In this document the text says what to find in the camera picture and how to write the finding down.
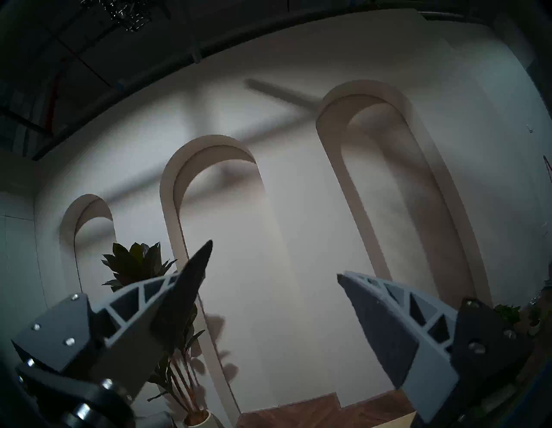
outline bolt head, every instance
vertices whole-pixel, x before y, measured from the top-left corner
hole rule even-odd
[[[81,404],[76,410],[76,415],[79,419],[86,420],[86,417],[90,413],[90,407],[88,404],[84,403]]]
[[[508,339],[512,339],[512,340],[514,340],[517,337],[516,332],[511,329],[504,330],[504,335]]]
[[[485,349],[485,346],[482,345],[481,343],[479,342],[470,342],[468,344],[468,349],[470,351],[473,351],[474,354],[477,354],[477,355],[483,355],[485,352],[487,352],[487,349]]]
[[[102,381],[102,387],[105,389],[111,389],[113,387],[113,381],[111,379],[104,379]]]

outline ceiling beam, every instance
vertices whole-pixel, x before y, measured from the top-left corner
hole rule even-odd
[[[201,50],[199,49],[197,38],[195,37],[188,0],[176,0],[176,10],[178,24],[180,27],[184,28],[186,35],[190,39],[190,44],[192,45],[192,58],[196,64],[199,64],[203,57],[201,55]]]
[[[85,66],[87,69],[89,69],[90,71],[92,71],[92,73],[98,78],[100,79],[102,82],[104,82],[108,87],[110,88],[113,88],[113,86],[107,81],[105,80],[102,76],[100,76],[92,67],[90,67],[90,65],[88,65],[75,51],[73,51],[69,46],[67,46],[67,44],[65,44],[57,35],[55,35],[47,26],[43,25],[43,27],[46,29],[46,31],[48,31],[48,33],[50,33],[51,35],[53,35],[55,37],[55,39],[57,40],[57,42],[63,46],[65,49],[67,49],[69,51],[69,53],[71,55],[73,55],[73,57],[79,61],[83,66]]]
[[[46,129],[44,129],[42,126],[38,126],[31,122],[30,120],[25,119],[24,117],[20,116],[17,113],[14,113],[10,109],[4,106],[0,106],[0,114],[3,114],[7,118],[11,120],[15,120],[16,122],[20,123],[23,126],[26,126],[29,129],[32,129],[33,131],[39,133],[40,135],[43,135],[45,137],[52,137],[52,134],[48,132]]]
[[[61,26],[57,30],[55,30],[53,34],[50,33],[50,37],[48,38],[48,40],[46,40],[44,43],[42,43],[38,47],[38,49],[34,52],[33,60],[37,59],[40,55],[42,55],[44,53],[44,51],[46,50],[46,48],[48,46],[50,46],[54,42],[54,40],[56,40],[56,37],[59,37],[66,30],[68,30],[69,27],[72,26],[76,21],[78,21],[79,18],[81,16],[83,16],[86,13],[87,10],[88,10],[87,8],[80,8],[77,13],[75,13],[67,21],[65,21],[63,24],[61,24]]]

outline ceiling light fixture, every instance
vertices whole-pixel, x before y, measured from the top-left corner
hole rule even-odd
[[[113,21],[121,24],[127,31],[138,31],[151,22],[150,9],[157,5],[157,2],[150,0],[81,0],[81,6],[85,8],[97,3],[103,6]]]

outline ceiling pipe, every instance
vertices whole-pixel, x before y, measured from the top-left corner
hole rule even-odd
[[[192,58],[196,64],[199,64],[203,59],[201,55],[201,50],[197,39],[195,38],[195,32],[193,30],[192,17],[190,16],[190,9],[188,5],[188,0],[177,0],[176,1],[177,17],[178,23],[187,29],[187,36],[190,38],[190,44],[192,45]]]
[[[184,2],[184,1],[186,0],[177,1],[177,18],[180,23],[183,23],[186,25],[186,20],[184,15],[185,8],[182,5],[180,5],[180,2]],[[194,34],[192,33],[191,29],[189,29],[190,31],[189,35],[193,36],[193,40],[195,42],[193,43],[193,46],[192,46],[193,47],[192,58],[193,58],[193,61],[197,63],[207,56],[213,55],[217,52],[236,46],[240,43],[244,43],[246,41],[255,39],[257,37],[273,33],[275,31],[294,27],[296,25],[304,24],[311,21],[335,17],[339,15],[345,15],[348,13],[367,12],[370,10],[379,10],[379,9],[401,9],[401,8],[417,9],[421,15],[426,17],[426,19],[442,19],[442,20],[453,20],[453,21],[460,19],[462,22],[472,22],[472,23],[483,24],[483,25],[490,24],[484,21],[483,19],[480,19],[479,17],[466,16],[463,13],[464,10],[459,10],[458,8],[456,8],[455,10],[451,10],[450,8],[446,10],[439,9],[435,4],[428,5],[427,3],[424,3],[421,1],[396,2],[396,3],[384,3],[384,4],[370,2],[370,3],[360,4],[354,7],[347,6],[346,8],[340,8],[340,9],[318,9],[314,11],[310,10],[308,12],[305,12],[303,10],[298,12],[286,13],[285,15],[278,16],[269,22],[264,22],[260,26],[244,29],[242,30],[241,33],[237,34],[234,37],[227,38],[226,40],[218,43],[213,43],[210,46],[207,46],[203,49],[199,47],[199,44],[197,44],[197,41],[195,41]],[[108,108],[120,102],[122,99],[128,97],[134,92],[139,91],[140,89],[143,89],[147,85],[159,79],[162,79],[163,77],[171,73],[174,73],[175,71],[183,67],[186,67],[190,64],[192,64],[192,61],[188,61],[187,59],[178,61],[176,63],[171,62],[165,67],[164,70],[156,70],[153,75],[148,75],[144,77],[142,80],[126,86],[123,92],[118,91],[118,93],[113,96],[107,96],[103,104],[95,106],[86,115],[83,115],[75,123],[65,128],[59,135],[56,135],[54,138],[52,138],[52,140],[48,144],[42,147],[42,149],[40,149],[40,151],[38,151],[33,156],[33,160],[38,161],[42,159],[49,151],[53,150],[56,146],[61,144],[65,139],[69,138],[78,129],[86,125],[89,121],[97,117],[102,112],[106,111]]]

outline arch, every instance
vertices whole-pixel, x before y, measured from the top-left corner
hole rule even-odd
[[[190,253],[214,241],[200,296],[215,314],[208,319],[224,320],[220,331],[209,327],[219,355],[228,354],[221,362],[232,368],[240,409],[316,397],[298,284],[254,159],[234,146],[203,149],[182,167],[173,195]]]
[[[381,102],[388,103],[396,110],[398,110],[398,112],[404,118],[406,124],[410,128],[410,132],[412,133],[421,151],[423,152],[423,155],[431,169],[431,173],[435,179],[435,182],[437,183],[438,189],[443,196],[448,211],[450,212],[450,216],[452,217],[454,226],[458,233],[461,246],[466,255],[476,295],[483,302],[491,305],[491,293],[487,281],[485,266],[481,258],[481,253],[475,238],[475,234],[471,228],[468,215],[464,209],[464,205],[461,201],[458,190],[454,185],[452,177],[450,176],[450,173],[443,159],[441,158],[435,143],[430,137],[429,132],[424,126],[421,118],[416,113],[414,106],[412,105],[410,100],[405,97],[404,94],[402,94],[402,92],[387,83],[373,80],[359,80],[343,83],[329,91],[319,106],[319,117],[332,103],[338,101],[339,99],[354,95],[365,95],[371,97],[372,101],[365,106],[366,108],[368,108],[370,105],[378,104]],[[338,179],[340,180],[340,184],[343,188],[343,175],[341,179],[338,176]],[[350,198],[348,198],[348,203],[351,207]],[[366,220],[367,219],[362,219],[360,223],[366,225],[368,224]],[[361,232],[361,234],[364,235],[363,241],[365,243],[367,251],[371,252],[370,258],[374,258],[372,260],[372,263],[376,270],[376,274],[379,274],[382,277],[388,277],[390,275],[389,269],[386,266],[383,254],[381,253],[381,249],[377,248],[377,240],[375,239],[374,231],[370,230],[370,227],[365,227],[364,233]]]
[[[61,268],[68,292],[80,291],[81,288],[81,282],[78,278],[77,261],[75,259],[75,229],[77,222],[86,207],[96,199],[99,199],[99,196],[91,193],[79,196],[67,207],[60,223]]]
[[[95,218],[104,218],[113,222],[113,217],[106,202],[95,194],[84,194],[75,199],[65,211],[60,228],[60,257],[63,275],[68,291],[84,291],[77,266],[75,236],[85,223]]]
[[[189,141],[178,149],[169,159],[163,173],[161,174],[161,207],[163,209],[171,248],[174,258],[177,259],[176,265],[179,270],[184,267],[189,257],[184,242],[184,236],[182,234],[180,220],[178,218],[177,207],[174,203],[174,185],[182,167],[188,160],[190,160],[190,158],[192,158],[192,156],[203,149],[218,145],[236,147],[253,158],[251,153],[243,147],[239,141],[231,137],[225,135],[205,135]],[[221,401],[222,407],[224,408],[231,425],[235,426],[241,414],[240,409],[238,408],[232,390],[226,381],[213,339],[210,336],[205,313],[199,297],[196,303],[198,306],[198,316],[195,319],[194,326],[196,330],[205,330],[205,333],[198,339],[199,346],[201,347],[205,364],[207,365],[209,374],[213,380],[213,385]]]
[[[113,279],[113,273],[101,262],[102,254],[112,252],[116,242],[113,217],[103,199],[95,199],[82,212],[75,227],[75,260],[81,289],[94,308],[112,293],[103,283]]]

